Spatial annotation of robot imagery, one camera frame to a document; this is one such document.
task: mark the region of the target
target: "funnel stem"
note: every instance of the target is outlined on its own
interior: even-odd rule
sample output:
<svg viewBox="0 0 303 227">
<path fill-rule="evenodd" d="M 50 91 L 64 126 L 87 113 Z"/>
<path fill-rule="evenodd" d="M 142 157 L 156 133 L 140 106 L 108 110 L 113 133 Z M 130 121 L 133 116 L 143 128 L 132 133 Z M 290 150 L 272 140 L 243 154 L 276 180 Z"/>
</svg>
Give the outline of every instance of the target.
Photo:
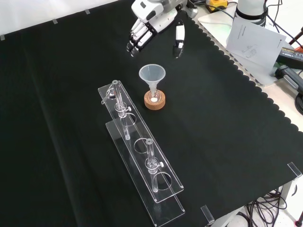
<svg viewBox="0 0 303 227">
<path fill-rule="evenodd" d="M 150 90 L 151 90 L 151 96 L 154 97 L 157 91 L 157 87 L 151 87 L 150 86 Z"/>
</svg>

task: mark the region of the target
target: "acrylic test tube rack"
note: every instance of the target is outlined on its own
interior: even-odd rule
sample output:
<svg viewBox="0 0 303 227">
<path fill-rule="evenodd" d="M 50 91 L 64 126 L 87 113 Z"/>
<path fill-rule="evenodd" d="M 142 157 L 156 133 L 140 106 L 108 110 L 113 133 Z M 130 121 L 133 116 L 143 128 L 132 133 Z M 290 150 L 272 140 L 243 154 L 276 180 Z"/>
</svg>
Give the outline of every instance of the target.
<svg viewBox="0 0 303 227">
<path fill-rule="evenodd" d="M 106 123 L 156 227 L 185 213 L 176 194 L 184 187 L 120 81 L 98 89 L 112 121 Z"/>
</svg>

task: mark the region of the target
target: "glass test tube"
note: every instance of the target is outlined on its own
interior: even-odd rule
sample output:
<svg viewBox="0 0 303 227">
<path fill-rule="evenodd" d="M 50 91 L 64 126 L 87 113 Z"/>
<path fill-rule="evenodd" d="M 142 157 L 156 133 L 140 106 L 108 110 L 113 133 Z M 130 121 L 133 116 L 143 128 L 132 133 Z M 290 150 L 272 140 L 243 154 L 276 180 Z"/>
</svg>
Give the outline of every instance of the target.
<svg viewBox="0 0 303 227">
<path fill-rule="evenodd" d="M 153 140 L 152 139 L 147 139 L 145 141 L 146 143 L 146 147 L 147 147 L 147 166 L 149 168 L 149 173 L 151 174 L 151 184 L 152 184 L 152 190 L 154 192 L 158 192 L 158 180 L 157 180 L 157 176 L 155 175 L 158 171 L 157 168 L 157 161 L 155 159 L 155 153 L 153 150 Z"/>
</svg>

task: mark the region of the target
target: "white paper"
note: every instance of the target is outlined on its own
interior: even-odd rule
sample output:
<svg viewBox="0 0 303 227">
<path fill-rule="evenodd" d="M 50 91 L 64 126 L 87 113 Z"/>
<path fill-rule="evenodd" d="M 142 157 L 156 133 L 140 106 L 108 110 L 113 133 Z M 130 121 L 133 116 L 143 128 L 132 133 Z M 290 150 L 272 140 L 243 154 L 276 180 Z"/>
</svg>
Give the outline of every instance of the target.
<svg viewBox="0 0 303 227">
<path fill-rule="evenodd" d="M 285 39 L 284 35 L 235 18 L 226 49 L 270 72 Z"/>
</svg>

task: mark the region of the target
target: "robotic hand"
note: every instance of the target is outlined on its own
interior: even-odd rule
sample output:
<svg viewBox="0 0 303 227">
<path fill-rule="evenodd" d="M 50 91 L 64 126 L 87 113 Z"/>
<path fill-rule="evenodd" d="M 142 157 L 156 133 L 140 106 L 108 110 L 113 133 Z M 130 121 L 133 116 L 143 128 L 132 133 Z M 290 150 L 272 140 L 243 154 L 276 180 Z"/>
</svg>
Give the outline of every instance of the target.
<svg viewBox="0 0 303 227">
<path fill-rule="evenodd" d="M 138 17 L 129 35 L 127 51 L 137 55 L 158 33 L 175 20 L 178 11 L 184 10 L 194 18 L 197 8 L 190 0 L 135 0 L 132 10 Z M 173 47 L 175 58 L 181 56 L 184 46 L 185 28 L 182 20 L 177 21 L 176 43 Z"/>
</svg>

